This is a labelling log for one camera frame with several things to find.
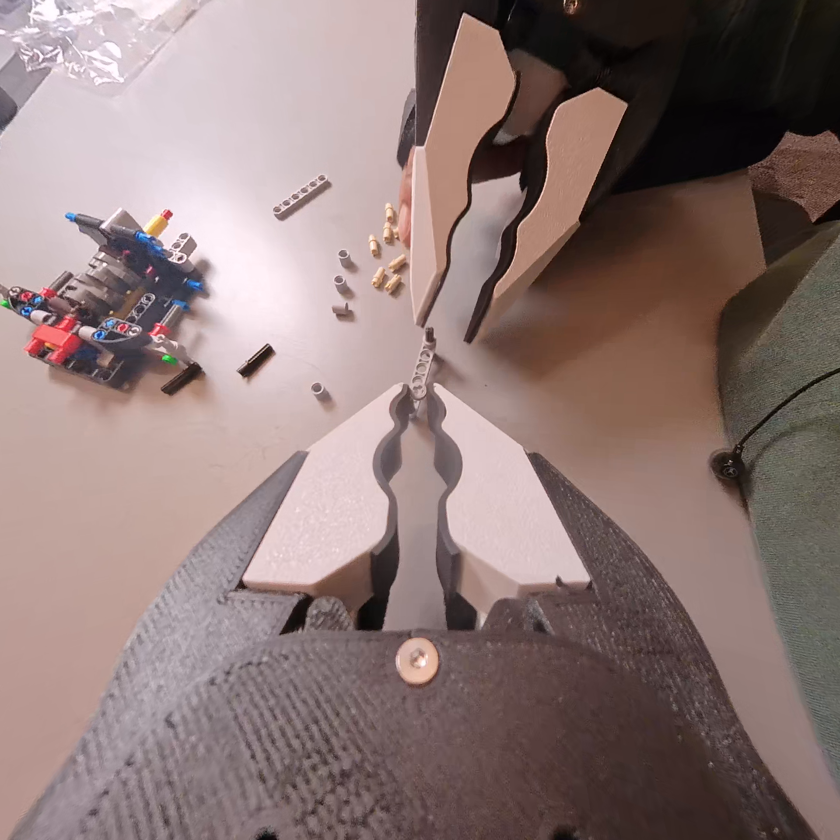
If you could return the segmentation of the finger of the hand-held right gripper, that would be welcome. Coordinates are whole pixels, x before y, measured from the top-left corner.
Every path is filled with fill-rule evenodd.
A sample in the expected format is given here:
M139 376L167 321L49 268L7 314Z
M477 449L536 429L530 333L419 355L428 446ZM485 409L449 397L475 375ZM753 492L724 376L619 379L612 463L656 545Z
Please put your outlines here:
M423 327L447 275L453 233L471 203L470 166L518 92L501 34L461 13L429 119L416 101L410 292Z
M595 88L560 101L542 120L523 167L522 205L502 232L465 342L487 336L576 232L626 109L624 100Z

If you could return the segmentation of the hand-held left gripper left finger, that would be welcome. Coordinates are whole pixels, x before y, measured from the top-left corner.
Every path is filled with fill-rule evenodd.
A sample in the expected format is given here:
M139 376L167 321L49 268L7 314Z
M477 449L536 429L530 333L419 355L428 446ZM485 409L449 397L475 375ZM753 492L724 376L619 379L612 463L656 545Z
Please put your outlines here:
M396 384L288 466L286 495L241 579L250 592L338 599L383 625L399 565L401 437L413 399Z

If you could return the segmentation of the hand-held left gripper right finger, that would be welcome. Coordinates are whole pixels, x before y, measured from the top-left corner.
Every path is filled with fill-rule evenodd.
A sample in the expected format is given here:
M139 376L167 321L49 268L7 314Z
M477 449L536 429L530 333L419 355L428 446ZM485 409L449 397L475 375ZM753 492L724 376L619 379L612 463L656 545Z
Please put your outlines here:
M529 453L440 385L427 392L437 576L447 625L476 625L501 600L582 591L585 568Z

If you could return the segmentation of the grey lego beam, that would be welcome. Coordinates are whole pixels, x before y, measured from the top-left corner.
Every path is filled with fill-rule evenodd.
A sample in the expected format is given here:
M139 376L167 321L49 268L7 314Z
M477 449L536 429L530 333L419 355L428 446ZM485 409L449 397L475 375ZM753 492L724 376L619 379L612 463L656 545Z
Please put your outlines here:
M328 176L319 174L275 205L272 213L277 219L285 219L304 207L312 198L320 195L329 186Z
M420 403L426 398L428 378L432 370L435 357L435 347L425 343L420 349L408 382L411 397L415 403Z

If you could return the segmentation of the person's right forearm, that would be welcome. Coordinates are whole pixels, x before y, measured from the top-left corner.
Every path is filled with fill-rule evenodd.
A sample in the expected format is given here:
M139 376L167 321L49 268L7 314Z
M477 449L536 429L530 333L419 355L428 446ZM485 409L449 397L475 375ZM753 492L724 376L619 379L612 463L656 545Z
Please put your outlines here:
M681 142L713 134L838 135L839 2L668 2L674 52L658 131Z

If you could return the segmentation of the pile of tan lego pins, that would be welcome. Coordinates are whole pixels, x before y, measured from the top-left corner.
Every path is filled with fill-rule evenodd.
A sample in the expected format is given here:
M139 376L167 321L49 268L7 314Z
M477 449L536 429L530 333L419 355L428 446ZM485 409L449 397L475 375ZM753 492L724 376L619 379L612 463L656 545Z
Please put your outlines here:
M367 249L375 262L371 279L373 288L391 298L402 295L406 289L410 257L394 203L384 204L381 226L378 231L368 234Z

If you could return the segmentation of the lego chassis assembly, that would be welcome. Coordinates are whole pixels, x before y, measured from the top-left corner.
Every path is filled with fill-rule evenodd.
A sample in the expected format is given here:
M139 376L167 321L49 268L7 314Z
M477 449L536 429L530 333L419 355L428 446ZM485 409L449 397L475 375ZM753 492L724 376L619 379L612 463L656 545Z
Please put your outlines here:
M27 356L115 391L128 390L152 361L173 369L168 381L196 362L175 331L205 286L194 238L161 240L172 216L165 208L141 225L121 208L105 219L67 213L98 247L87 265L46 287L2 286L2 309L32 327Z

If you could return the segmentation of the person's right hand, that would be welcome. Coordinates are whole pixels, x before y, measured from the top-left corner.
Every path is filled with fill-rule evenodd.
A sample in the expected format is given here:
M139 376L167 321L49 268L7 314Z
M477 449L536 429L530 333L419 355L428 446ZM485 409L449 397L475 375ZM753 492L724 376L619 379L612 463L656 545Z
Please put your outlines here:
M521 136L509 143L492 144L480 150L474 163L471 180L481 183L517 174L521 171L530 138ZM413 161L415 148L408 152L402 168L396 213L398 232L405 248L411 247L413 211Z

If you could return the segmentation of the crumpled clear plastic wrapper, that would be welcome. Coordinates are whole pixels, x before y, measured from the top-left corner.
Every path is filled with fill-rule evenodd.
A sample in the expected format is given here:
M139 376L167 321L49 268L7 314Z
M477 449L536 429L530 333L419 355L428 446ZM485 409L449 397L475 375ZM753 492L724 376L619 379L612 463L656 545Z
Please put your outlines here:
M93 87L131 81L205 1L2 1L2 42L28 74Z

